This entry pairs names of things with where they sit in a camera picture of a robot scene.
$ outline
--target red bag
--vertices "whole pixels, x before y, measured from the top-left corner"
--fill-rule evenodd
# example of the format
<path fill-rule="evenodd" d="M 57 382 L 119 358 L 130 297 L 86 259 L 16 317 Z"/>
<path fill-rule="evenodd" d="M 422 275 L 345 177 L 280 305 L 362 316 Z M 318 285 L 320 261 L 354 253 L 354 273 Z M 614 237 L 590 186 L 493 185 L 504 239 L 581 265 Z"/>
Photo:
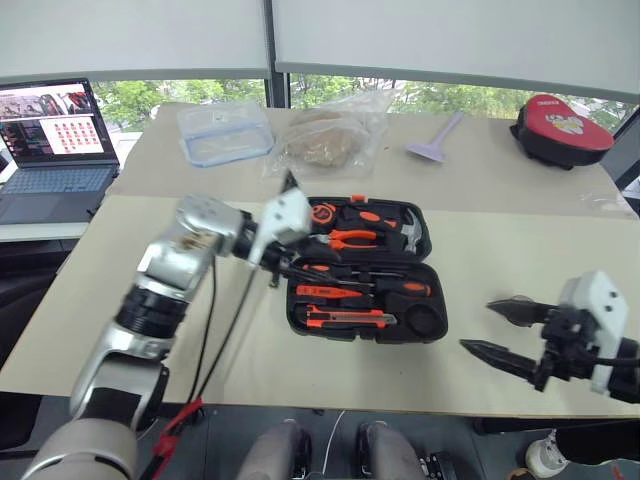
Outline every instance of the red bag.
<path fill-rule="evenodd" d="M 511 133 L 531 158 L 570 170 L 599 162 L 613 136 L 552 95 L 536 95 L 520 109 Z"/>

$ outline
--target container lid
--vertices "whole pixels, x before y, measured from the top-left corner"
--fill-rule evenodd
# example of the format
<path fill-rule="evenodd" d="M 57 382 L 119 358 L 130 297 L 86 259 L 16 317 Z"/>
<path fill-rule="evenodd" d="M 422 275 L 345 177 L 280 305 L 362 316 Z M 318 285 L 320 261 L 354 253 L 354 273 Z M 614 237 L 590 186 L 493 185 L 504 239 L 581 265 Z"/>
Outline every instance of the container lid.
<path fill-rule="evenodd" d="M 200 105 L 178 112 L 180 145 L 193 165 L 208 167 L 266 155 L 273 133 L 256 102 Z"/>

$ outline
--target window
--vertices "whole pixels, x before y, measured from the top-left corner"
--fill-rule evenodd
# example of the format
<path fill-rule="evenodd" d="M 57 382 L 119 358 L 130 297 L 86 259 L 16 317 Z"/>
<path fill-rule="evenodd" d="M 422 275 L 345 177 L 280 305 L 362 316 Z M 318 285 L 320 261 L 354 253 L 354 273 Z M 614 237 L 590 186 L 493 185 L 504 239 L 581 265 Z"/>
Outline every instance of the window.
<path fill-rule="evenodd" d="M 141 132 L 167 102 L 206 104 L 256 100 L 266 104 L 264 80 L 138 80 L 92 82 L 110 132 Z"/>
<path fill-rule="evenodd" d="M 401 91 L 391 112 L 453 113 L 515 119 L 520 107 L 540 92 L 509 88 L 478 87 L 448 83 L 413 82 L 383 78 L 338 77 L 330 75 L 290 74 L 293 108 L 309 108 L 323 102 L 351 95 L 362 90 L 396 88 Z M 563 99 L 578 114 L 592 119 L 615 132 L 631 116 L 637 105 L 553 94 Z"/>

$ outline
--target white table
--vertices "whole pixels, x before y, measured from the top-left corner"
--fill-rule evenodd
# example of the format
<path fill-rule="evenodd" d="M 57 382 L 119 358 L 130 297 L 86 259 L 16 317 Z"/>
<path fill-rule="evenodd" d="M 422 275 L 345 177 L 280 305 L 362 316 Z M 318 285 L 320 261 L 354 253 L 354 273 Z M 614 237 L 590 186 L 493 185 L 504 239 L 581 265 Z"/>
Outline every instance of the white table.
<path fill-rule="evenodd" d="M 146 245 L 171 221 L 175 202 L 107 199 L 0 371 L 0 390 L 70 394 Z M 639 222 L 445 211 L 426 211 L 425 218 L 433 240 L 427 262 L 440 275 L 449 315 L 444 339 L 378 345 L 299 336 L 285 319 L 284 286 L 269 289 L 263 272 L 205 402 L 482 416 L 638 416 L 638 406 L 593 394 L 587 381 L 552 379 L 544 394 L 535 392 L 524 380 L 468 354 L 458 340 L 490 340 L 538 359 L 539 329 L 514 327 L 485 303 L 514 294 L 554 303 L 568 278 L 598 268 L 626 294 L 627 336 L 638 339 Z M 218 265 L 218 304 L 205 364 L 219 347 L 248 275 L 239 260 L 221 259 Z M 167 363 L 167 401 L 183 401 L 193 378 L 210 288 L 207 280 L 178 330 Z"/>
<path fill-rule="evenodd" d="M 196 168 L 184 158 L 176 113 L 166 104 L 147 127 L 108 194 L 175 196 L 204 193 L 228 201 L 263 202 L 282 180 L 263 178 L 264 158 Z M 297 112 L 267 109 L 282 133 Z M 509 132 L 510 120 L 465 117 L 447 136 L 444 164 L 407 153 L 430 141 L 445 116 L 389 115 L 374 174 L 366 178 L 299 178 L 307 195 L 351 195 L 404 200 L 427 210 L 637 218 L 600 165 L 564 171 L 530 160 Z"/>

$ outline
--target orange pliers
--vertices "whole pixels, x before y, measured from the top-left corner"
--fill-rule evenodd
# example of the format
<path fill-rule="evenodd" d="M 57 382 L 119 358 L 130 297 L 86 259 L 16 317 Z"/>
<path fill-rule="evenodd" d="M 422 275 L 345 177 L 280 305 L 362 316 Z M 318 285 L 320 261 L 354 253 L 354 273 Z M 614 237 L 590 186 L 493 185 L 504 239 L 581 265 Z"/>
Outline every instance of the orange pliers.
<path fill-rule="evenodd" d="M 365 240 L 375 240 L 378 238 L 376 232 L 370 230 L 333 230 L 328 235 L 311 235 L 311 238 L 326 243 L 334 250 L 342 250 L 343 248 L 377 248 L 378 245 L 359 245 L 347 243 L 344 240 L 352 238 L 362 238 Z"/>

